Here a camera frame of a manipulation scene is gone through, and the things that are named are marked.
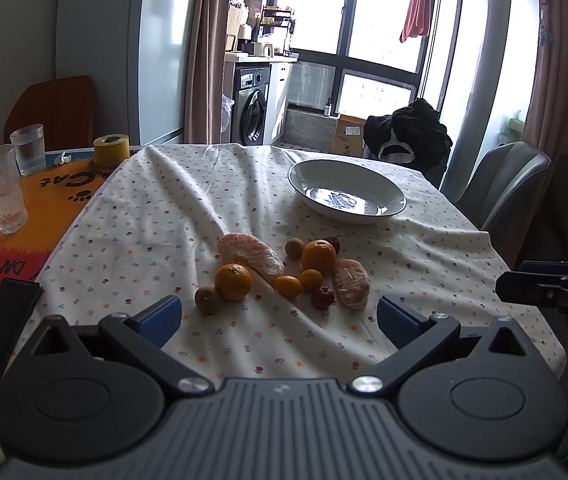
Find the small peeled pomelo segment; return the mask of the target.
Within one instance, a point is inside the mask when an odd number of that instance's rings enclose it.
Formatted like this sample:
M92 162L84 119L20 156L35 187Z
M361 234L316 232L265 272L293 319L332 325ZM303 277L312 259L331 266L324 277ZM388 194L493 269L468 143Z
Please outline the small peeled pomelo segment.
M339 258L331 278L339 301L351 310L362 310L369 301L371 280L363 264L354 259Z

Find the white oval bowl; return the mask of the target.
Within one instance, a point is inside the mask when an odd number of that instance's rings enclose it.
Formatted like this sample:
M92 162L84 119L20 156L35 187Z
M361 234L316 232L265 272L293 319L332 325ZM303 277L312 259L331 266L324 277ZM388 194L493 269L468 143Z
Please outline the white oval bowl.
M307 159L288 170L301 200L321 216L368 226L390 219L407 206L398 185L378 172L334 159Z

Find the brown curtain left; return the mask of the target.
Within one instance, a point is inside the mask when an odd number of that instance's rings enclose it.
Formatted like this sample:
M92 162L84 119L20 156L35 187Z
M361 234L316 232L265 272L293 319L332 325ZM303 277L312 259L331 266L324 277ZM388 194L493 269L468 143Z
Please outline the brown curtain left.
M229 0L195 0L185 81L184 142L221 142L221 107Z

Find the red jujube fruit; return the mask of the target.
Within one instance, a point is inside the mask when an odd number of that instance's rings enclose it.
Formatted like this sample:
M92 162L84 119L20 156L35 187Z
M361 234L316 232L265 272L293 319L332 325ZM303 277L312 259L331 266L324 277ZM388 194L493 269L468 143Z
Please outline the red jujube fruit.
M328 310L335 302L335 293L328 286L320 286L311 294L313 308L320 311Z

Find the washing machine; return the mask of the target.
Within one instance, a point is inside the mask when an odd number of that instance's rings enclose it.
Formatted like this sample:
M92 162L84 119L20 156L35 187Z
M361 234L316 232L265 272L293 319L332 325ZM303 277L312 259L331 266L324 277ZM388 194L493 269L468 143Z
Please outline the washing machine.
M262 145L267 122L267 94L270 87L269 64L239 64L233 86L232 143Z

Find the grey leather chair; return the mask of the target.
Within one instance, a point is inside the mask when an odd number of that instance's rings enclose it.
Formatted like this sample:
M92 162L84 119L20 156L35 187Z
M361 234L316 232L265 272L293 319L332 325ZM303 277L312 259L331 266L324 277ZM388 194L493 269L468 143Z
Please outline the grey leather chair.
M477 230L489 234L493 249L512 268L551 169L546 153L517 141L486 153L462 191L448 183L441 191Z

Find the kitchen counter rack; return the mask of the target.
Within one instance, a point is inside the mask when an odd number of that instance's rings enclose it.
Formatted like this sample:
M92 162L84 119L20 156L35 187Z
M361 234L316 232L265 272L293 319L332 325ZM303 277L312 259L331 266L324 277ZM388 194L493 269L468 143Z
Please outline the kitchen counter rack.
M258 40L270 44L274 55L292 56L293 32L296 26L295 11L290 7L265 6L258 22Z

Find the orange tangerine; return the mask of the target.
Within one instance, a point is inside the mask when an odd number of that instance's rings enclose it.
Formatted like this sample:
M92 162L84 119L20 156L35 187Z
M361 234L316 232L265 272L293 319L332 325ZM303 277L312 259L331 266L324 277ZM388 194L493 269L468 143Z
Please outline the orange tangerine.
M322 275L331 273L337 261L337 252L328 240L313 240L301 252L303 270L316 270Z
M214 275L214 287L226 302L243 300L252 289L249 270L239 263L228 263Z

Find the black clothing pile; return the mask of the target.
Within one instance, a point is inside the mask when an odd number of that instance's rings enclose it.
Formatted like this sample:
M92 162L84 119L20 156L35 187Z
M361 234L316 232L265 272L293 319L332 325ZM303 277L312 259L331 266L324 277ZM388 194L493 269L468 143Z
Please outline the black clothing pile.
M443 171L452 148L440 114L421 98L390 115L369 116L363 139L376 159L422 174Z

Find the large peeled pomelo segment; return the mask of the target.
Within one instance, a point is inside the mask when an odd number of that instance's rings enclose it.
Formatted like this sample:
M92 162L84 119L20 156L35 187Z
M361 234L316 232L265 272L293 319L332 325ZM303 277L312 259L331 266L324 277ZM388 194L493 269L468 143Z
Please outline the large peeled pomelo segment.
M284 263L277 253L258 237L244 233L229 233L218 240L218 252L224 261L248 266L269 284L284 274Z

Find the brown longan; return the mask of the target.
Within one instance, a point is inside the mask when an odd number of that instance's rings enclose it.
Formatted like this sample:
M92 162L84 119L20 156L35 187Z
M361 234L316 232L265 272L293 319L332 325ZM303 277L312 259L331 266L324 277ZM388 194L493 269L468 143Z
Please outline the brown longan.
M201 286L195 292L195 304L204 315L218 312L223 304L218 290L214 286Z
M285 244L285 253L291 260L299 260L305 249L305 242L298 237L292 237Z

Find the white floral tablecloth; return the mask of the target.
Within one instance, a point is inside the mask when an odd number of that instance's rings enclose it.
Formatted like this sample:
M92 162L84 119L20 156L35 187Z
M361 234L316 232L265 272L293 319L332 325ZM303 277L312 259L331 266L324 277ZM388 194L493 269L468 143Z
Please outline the white floral tablecloth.
M566 356L418 172L143 148L46 261L0 479L562 479Z

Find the dark passion fruit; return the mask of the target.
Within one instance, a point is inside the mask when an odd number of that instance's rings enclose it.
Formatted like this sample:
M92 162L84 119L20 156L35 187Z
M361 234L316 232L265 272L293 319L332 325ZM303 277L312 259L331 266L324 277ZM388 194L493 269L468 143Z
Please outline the dark passion fruit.
M333 237L325 237L325 240L331 244L331 246L333 246L336 254L339 254L340 249L341 249L341 244L340 244L340 240L338 236L333 236Z

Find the small kumquat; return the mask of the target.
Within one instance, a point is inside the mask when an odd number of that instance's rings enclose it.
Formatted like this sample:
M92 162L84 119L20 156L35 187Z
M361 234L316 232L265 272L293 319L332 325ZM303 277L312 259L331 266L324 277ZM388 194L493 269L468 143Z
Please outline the small kumquat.
M281 275L275 278L274 288L288 300L295 300L303 292L301 281L292 275Z
M299 281L302 285L303 291L306 294L311 294L311 292L314 292L322 286L324 277L319 270L305 269L299 275Z

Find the near textured drinking glass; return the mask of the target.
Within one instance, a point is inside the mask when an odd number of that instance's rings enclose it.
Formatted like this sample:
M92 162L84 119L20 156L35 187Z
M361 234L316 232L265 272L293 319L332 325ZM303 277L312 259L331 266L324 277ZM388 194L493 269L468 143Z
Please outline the near textured drinking glass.
M15 150L11 144L0 145L0 231L14 234L27 220Z

